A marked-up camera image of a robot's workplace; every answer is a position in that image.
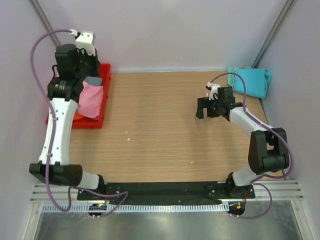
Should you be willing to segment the pink t shirt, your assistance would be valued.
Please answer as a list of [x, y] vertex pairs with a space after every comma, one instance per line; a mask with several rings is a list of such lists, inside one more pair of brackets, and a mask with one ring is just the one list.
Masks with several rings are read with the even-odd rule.
[[79, 113], [83, 118], [97, 120], [104, 96], [103, 86], [89, 85], [85, 80], [82, 82], [83, 89], [79, 96], [79, 103], [75, 113]]

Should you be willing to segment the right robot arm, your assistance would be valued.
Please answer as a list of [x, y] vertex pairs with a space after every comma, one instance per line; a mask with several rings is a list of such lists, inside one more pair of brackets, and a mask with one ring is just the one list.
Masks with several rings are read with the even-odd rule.
[[243, 102], [236, 102], [231, 87], [208, 83], [208, 96], [197, 99], [195, 116], [203, 119], [223, 117], [240, 127], [250, 138], [248, 163], [228, 175], [225, 192], [231, 198], [241, 198], [249, 185], [264, 174], [287, 169], [290, 165], [283, 128], [273, 128], [251, 114]]

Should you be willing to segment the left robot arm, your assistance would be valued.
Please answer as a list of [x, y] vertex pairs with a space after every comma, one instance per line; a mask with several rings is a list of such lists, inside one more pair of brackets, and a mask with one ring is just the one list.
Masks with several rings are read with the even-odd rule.
[[79, 164], [70, 164], [70, 135], [83, 82], [87, 77], [99, 76], [100, 62], [94, 47], [63, 44], [55, 50], [56, 64], [47, 85], [45, 97], [49, 102], [47, 130], [38, 163], [29, 166], [29, 172], [46, 185], [88, 189], [93, 199], [106, 194], [103, 177], [86, 172]]

